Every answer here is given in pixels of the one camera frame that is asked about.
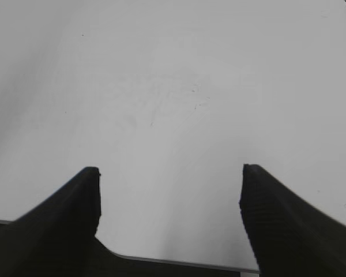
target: white surface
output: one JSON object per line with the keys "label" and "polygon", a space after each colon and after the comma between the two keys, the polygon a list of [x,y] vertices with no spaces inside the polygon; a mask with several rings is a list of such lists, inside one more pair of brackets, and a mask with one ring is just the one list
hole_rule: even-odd
{"label": "white surface", "polygon": [[0,1],[0,219],[97,166],[109,249],[257,269],[244,163],[346,224],[345,2]]}

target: black object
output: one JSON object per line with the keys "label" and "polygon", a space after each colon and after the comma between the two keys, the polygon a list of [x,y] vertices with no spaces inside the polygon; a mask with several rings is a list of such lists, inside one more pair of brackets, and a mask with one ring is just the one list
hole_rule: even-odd
{"label": "black object", "polygon": [[346,227],[261,166],[244,164],[239,204],[261,276],[346,277]]}
{"label": "black object", "polygon": [[29,213],[1,226],[0,277],[240,276],[113,254],[95,238],[101,216],[99,181],[99,169],[86,167]]}

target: dark surface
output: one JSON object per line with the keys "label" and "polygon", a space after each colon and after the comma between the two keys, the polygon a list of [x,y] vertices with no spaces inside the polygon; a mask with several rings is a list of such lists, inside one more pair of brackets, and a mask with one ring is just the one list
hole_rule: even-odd
{"label": "dark surface", "polygon": [[244,165],[240,208],[261,276],[346,276],[346,227],[261,166]]}
{"label": "dark surface", "polygon": [[95,238],[99,170],[87,167],[15,222],[0,224],[3,276],[240,276],[239,272],[123,259]]}

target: table surface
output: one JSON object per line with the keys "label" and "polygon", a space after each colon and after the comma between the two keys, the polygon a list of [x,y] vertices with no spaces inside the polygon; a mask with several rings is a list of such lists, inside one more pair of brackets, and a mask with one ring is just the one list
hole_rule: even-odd
{"label": "table surface", "polygon": [[97,166],[113,252],[256,271],[244,163],[346,224],[344,1],[0,1],[0,220]]}

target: white table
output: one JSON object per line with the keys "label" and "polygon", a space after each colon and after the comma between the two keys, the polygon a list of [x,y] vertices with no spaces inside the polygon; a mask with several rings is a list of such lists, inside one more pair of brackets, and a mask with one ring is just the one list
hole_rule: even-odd
{"label": "white table", "polygon": [[256,272],[244,163],[346,224],[343,0],[0,1],[0,220],[97,166],[110,250]]}

